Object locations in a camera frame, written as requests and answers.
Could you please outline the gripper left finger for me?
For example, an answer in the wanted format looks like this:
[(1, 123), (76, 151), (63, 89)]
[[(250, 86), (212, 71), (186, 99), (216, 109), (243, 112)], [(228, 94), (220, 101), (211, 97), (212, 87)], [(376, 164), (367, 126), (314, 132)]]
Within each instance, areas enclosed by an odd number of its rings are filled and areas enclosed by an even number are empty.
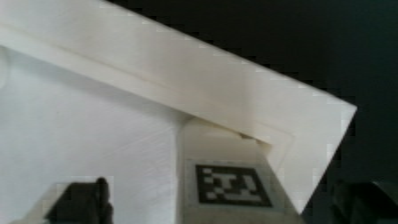
[(74, 182), (45, 213), (47, 224), (113, 224), (109, 187), (102, 177), (93, 182)]

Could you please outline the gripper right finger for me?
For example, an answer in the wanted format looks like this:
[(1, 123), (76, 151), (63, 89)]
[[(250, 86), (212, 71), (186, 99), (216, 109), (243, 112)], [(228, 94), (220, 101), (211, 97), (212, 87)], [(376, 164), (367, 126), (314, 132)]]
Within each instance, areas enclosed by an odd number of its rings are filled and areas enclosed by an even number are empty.
[(330, 224), (398, 224), (398, 183), (335, 183)]

